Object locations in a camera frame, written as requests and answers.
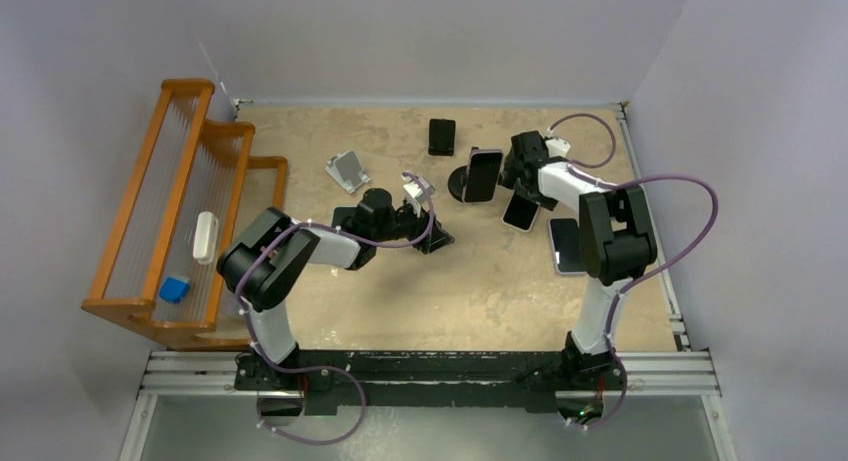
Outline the black phone clear case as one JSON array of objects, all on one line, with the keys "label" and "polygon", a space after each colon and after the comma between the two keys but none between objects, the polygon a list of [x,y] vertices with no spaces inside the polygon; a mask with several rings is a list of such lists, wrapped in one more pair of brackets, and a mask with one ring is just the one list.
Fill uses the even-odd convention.
[{"label": "black phone clear case", "polygon": [[471,149],[461,195],[463,202],[489,202],[494,198],[503,157],[501,149],[479,147]]}]

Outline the white edged black phone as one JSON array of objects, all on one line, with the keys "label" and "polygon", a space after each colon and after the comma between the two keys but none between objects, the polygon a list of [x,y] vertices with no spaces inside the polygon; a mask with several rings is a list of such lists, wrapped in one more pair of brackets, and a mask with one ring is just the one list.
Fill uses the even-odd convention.
[{"label": "white edged black phone", "polygon": [[521,232],[529,232],[538,215],[539,206],[525,197],[513,193],[502,215],[502,223]]}]

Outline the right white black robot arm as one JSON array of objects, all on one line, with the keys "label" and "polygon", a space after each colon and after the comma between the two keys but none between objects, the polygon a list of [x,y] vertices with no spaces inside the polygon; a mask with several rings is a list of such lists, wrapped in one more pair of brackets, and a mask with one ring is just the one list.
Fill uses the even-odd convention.
[{"label": "right white black robot arm", "polygon": [[564,204],[577,214],[577,249],[590,280],[581,311],[567,334],[559,372],[576,388],[619,368],[611,345],[617,309],[629,283],[657,258],[657,242],[644,190],[605,182],[566,159],[568,144],[524,132],[511,139],[499,176],[511,190],[505,224],[527,231],[539,209]]}]

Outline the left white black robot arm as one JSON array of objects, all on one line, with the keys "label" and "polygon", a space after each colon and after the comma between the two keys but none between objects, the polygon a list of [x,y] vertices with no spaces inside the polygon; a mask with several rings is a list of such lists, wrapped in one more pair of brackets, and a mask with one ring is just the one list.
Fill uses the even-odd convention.
[{"label": "left white black robot arm", "polygon": [[336,208],[329,226],[265,209],[219,255],[216,271],[246,318],[250,349],[262,359],[260,378],[284,390],[306,370],[297,359],[285,301],[308,265],[356,271],[380,248],[431,254],[454,241],[429,203],[394,206],[388,191],[372,188],[356,206]]}]

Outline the black round base phone stand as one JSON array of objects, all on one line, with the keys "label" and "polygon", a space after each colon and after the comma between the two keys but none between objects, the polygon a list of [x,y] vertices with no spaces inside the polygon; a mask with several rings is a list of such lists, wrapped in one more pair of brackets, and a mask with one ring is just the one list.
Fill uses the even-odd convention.
[{"label": "black round base phone stand", "polygon": [[460,203],[465,203],[464,190],[467,183],[467,168],[467,165],[457,167],[448,178],[448,192]]}]

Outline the black rectangular phone stand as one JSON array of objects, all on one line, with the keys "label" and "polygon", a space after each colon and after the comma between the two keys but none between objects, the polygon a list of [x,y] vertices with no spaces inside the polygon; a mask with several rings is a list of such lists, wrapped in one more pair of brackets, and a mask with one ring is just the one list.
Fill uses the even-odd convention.
[{"label": "black rectangular phone stand", "polygon": [[450,157],[455,152],[456,121],[452,119],[430,119],[428,131],[428,154]]}]

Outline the lavender case phone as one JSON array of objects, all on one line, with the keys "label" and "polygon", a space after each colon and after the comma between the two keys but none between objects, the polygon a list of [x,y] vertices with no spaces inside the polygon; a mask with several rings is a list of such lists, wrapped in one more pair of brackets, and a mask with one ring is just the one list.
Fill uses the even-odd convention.
[{"label": "lavender case phone", "polygon": [[578,222],[573,218],[553,218],[548,222],[548,230],[555,271],[565,276],[584,274]]}]

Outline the light blue case phone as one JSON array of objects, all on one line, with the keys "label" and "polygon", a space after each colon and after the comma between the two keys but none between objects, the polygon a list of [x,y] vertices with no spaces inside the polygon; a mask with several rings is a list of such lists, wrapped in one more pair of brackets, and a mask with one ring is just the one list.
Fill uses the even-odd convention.
[{"label": "light blue case phone", "polygon": [[344,232],[354,232],[356,206],[337,206],[333,209],[330,226]]}]

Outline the silver folding phone stand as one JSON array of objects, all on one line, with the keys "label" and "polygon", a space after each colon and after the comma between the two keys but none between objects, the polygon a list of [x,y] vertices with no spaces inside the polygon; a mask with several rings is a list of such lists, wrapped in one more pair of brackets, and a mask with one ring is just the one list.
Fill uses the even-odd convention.
[{"label": "silver folding phone stand", "polygon": [[325,163],[325,170],[348,194],[371,181],[354,150],[331,157]]}]

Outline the white rectangular device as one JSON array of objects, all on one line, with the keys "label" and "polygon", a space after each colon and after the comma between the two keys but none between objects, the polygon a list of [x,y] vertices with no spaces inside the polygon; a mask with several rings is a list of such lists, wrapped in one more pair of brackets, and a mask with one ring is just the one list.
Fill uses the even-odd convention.
[{"label": "white rectangular device", "polygon": [[219,220],[211,211],[200,212],[196,218],[192,257],[200,265],[210,265],[216,259]]}]

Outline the orange wooden rack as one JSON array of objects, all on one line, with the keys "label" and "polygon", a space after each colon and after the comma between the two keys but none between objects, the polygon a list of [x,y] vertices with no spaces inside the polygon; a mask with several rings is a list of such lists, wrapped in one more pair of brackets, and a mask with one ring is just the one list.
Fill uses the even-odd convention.
[{"label": "orange wooden rack", "polygon": [[[240,351],[243,322],[220,322],[231,302],[214,265],[192,257],[196,218],[219,220],[218,255],[234,238],[251,170],[271,170],[271,205],[281,208],[288,174],[283,157],[251,155],[255,128],[207,116],[215,93],[203,78],[166,79],[130,172],[84,311],[177,351]],[[191,290],[179,304],[158,298],[168,276]]]}]

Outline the blue cap bottle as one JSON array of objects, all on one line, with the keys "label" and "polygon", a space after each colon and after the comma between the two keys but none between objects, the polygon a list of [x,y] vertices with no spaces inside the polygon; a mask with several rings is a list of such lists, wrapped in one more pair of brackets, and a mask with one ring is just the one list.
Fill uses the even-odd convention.
[{"label": "blue cap bottle", "polygon": [[158,298],[169,304],[179,304],[190,292],[191,281],[183,276],[168,276],[158,290]]}]

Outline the black aluminium base frame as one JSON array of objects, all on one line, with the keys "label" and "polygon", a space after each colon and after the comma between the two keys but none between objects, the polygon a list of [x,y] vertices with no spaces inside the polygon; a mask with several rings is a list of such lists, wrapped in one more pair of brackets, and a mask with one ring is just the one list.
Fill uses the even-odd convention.
[{"label": "black aluminium base frame", "polygon": [[252,353],[158,351],[145,367],[122,459],[141,458],[158,403],[179,395],[289,398],[319,415],[360,404],[522,408],[572,422],[613,413],[616,399],[692,397],[704,408],[716,457],[736,458],[706,352],[624,353],[574,371],[556,351],[303,350],[284,369]]}]

